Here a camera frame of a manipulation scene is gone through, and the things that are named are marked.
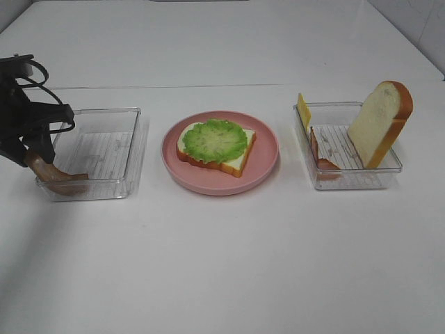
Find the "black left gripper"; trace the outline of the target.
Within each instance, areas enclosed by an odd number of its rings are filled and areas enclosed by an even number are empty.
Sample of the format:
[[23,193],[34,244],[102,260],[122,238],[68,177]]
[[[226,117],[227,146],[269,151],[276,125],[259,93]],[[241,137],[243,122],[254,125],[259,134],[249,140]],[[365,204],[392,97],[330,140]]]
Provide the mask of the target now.
[[[1,155],[27,168],[24,158],[54,162],[51,135],[73,130],[73,110],[44,84],[48,71],[33,60],[34,55],[1,59]],[[24,90],[39,88],[55,104],[31,101]]]

